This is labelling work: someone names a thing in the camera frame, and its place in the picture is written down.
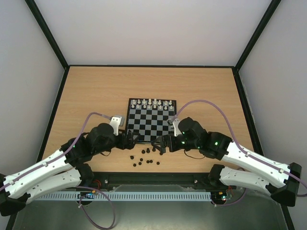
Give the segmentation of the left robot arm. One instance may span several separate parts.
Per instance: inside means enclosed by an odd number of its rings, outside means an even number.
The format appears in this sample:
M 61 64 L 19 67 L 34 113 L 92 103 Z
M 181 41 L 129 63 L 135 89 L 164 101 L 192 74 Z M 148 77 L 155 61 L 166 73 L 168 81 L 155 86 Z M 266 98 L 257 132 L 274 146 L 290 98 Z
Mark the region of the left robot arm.
M 49 157 L 11 175 L 0 176 L 0 214 L 13 215 L 37 198 L 70 187 L 90 186 L 94 173 L 88 162 L 113 148 L 132 149 L 139 133 L 114 130 L 101 123 L 72 138 Z

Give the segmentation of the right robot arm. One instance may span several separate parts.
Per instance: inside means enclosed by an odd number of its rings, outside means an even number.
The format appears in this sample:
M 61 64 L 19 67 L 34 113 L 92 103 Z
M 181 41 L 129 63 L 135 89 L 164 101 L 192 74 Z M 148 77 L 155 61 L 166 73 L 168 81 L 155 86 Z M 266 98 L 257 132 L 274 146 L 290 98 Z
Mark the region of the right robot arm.
M 161 153 L 178 150 L 198 150 L 206 158 L 237 165 L 243 171 L 215 164 L 208 176 L 213 187 L 240 186 L 269 195 L 281 205 L 294 207 L 302 167 L 297 163 L 280 163 L 261 156 L 219 132 L 207 132 L 190 117 L 171 122 L 172 134 L 163 135 L 151 142 Z

